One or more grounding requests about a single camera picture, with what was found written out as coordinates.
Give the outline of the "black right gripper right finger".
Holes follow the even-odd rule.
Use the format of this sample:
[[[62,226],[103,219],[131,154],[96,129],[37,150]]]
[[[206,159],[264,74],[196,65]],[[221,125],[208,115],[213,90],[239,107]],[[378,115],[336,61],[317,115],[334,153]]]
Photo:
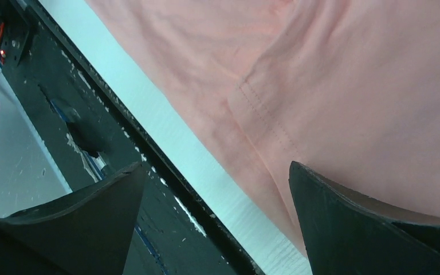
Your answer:
[[[381,202],[292,162],[289,187],[313,274],[440,274],[440,217]]]

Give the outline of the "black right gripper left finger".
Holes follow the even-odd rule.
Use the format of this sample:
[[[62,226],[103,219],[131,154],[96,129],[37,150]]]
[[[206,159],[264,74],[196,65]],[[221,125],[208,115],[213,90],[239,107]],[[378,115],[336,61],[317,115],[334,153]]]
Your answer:
[[[0,218],[0,274],[122,274],[146,179],[134,163]]]

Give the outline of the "salmon pink t shirt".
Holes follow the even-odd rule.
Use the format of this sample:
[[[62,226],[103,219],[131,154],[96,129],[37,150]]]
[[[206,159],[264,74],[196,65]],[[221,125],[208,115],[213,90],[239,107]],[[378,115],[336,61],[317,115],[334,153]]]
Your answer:
[[[440,217],[440,1],[89,1],[301,252],[297,161]]]

